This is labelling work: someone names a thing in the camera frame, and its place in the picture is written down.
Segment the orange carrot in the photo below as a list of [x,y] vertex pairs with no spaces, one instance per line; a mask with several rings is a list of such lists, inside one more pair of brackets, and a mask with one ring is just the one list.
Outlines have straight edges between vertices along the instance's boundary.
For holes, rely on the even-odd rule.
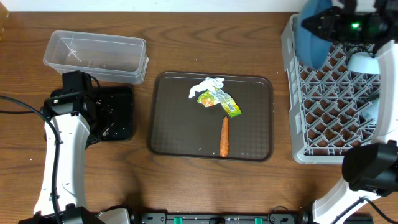
[[227,157],[229,153],[229,122],[227,116],[223,118],[221,126],[219,153],[221,157]]

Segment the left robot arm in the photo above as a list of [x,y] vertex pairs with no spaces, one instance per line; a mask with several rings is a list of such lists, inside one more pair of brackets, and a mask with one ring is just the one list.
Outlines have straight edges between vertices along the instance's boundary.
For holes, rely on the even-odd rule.
[[44,101],[47,144],[44,179],[31,218],[24,223],[132,223],[132,212],[113,206],[90,212],[85,197],[85,151],[101,141],[132,137],[133,92],[127,86],[93,86],[79,70],[62,75],[63,87]]

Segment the light blue bowl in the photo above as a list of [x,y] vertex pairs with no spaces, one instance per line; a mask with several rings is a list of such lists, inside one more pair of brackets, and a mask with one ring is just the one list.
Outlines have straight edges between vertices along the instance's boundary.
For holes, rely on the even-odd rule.
[[348,62],[348,70],[357,73],[379,75],[380,68],[377,57],[371,57],[366,52],[354,53]]

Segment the white cup sideways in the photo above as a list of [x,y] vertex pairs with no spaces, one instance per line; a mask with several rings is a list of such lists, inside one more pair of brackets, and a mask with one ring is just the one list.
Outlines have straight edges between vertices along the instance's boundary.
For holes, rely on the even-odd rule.
[[367,107],[363,112],[362,116],[366,121],[370,121],[371,124],[376,125],[379,114],[379,98],[372,100],[369,107]]

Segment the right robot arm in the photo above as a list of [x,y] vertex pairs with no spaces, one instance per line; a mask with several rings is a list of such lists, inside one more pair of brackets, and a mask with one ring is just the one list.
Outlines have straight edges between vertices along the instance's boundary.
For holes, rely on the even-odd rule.
[[296,25],[296,54],[318,70],[332,43],[374,44],[380,69],[379,112],[371,142],[349,149],[342,177],[303,212],[300,223],[343,223],[363,205],[397,191],[397,1],[308,1]]

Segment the pile of white rice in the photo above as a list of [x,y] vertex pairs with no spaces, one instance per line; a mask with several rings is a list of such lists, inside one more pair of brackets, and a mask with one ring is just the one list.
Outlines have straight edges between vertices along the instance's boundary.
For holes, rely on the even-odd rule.
[[104,129],[100,141],[124,141],[132,136],[132,101],[129,99],[105,99],[96,102],[98,119]]

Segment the dark blue plate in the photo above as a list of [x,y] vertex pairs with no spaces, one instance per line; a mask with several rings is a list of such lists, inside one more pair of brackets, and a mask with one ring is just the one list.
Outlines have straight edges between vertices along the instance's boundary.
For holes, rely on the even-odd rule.
[[298,17],[295,29],[296,55],[305,66],[313,70],[321,69],[332,43],[313,35],[302,26],[302,22],[331,7],[330,0],[308,0]]

